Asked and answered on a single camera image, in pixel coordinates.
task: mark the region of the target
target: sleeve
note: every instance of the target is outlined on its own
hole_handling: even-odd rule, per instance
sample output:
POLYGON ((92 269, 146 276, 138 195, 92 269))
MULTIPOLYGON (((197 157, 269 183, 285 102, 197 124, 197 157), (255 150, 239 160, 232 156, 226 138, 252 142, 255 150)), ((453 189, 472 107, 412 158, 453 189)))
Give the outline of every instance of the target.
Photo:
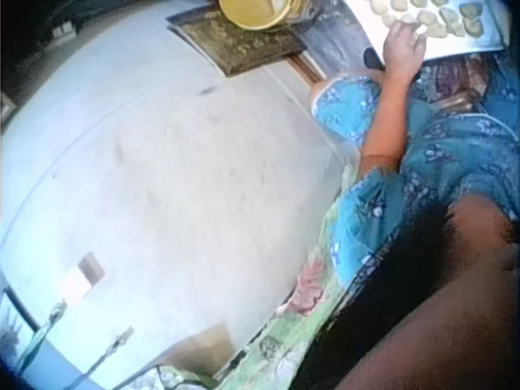
POLYGON ((344 286, 399 227, 404 204, 402 178, 382 168, 341 195, 336 222, 330 226, 330 255, 344 286))

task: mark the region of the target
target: hand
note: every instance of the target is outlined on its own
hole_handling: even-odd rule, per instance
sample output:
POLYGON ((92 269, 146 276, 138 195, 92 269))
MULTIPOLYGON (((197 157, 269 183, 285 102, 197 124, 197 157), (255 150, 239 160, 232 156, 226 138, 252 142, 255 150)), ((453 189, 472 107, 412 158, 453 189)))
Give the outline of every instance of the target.
POLYGON ((399 20, 390 28, 383 46, 383 57, 385 79, 392 83, 409 86, 423 64, 427 36, 417 36, 415 31, 420 25, 399 20))

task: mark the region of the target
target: skin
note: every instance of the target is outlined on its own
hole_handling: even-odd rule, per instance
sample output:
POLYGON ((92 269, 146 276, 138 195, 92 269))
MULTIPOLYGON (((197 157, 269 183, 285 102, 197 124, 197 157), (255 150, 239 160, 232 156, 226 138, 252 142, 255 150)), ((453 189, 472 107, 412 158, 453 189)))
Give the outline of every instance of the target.
MULTIPOLYGON (((397 21, 384 44, 386 71, 370 75, 382 91, 358 180, 376 167, 399 171, 407 95, 427 47, 417 28, 397 21)), ((443 287, 372 349, 338 390, 502 388, 497 384, 516 358, 518 247, 507 245, 510 222, 491 200, 465 195, 450 213, 456 240, 443 287)))

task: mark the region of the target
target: blue floral dress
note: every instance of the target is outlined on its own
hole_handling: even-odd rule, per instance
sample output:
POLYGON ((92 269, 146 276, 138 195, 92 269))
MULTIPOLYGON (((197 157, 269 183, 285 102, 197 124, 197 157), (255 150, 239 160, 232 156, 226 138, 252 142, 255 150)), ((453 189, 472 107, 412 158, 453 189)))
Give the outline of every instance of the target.
MULTIPOLYGON (((364 264, 374 263, 369 261, 389 246, 401 221, 431 201, 448 204, 478 193, 518 220, 518 77, 501 65, 497 61, 483 100, 487 113, 449 114, 409 99, 408 141, 399 172, 376 168, 337 202, 330 252, 342 284, 350 284, 364 264)), ((366 77, 341 77, 316 98, 313 115, 360 147, 379 93, 366 77)))

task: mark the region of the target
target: woman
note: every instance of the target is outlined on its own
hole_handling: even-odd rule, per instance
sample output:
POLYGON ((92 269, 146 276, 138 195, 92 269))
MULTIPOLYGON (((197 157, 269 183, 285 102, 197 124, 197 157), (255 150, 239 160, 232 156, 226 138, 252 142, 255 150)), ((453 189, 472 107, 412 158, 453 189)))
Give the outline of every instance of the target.
POLYGON ((362 267, 370 276, 291 388, 502 388, 514 377, 518 75, 515 87, 498 63, 500 93, 483 100, 494 116, 408 99, 427 46, 417 27, 390 28, 380 87, 342 76, 315 94, 316 119, 361 149, 331 258, 345 285, 362 267))

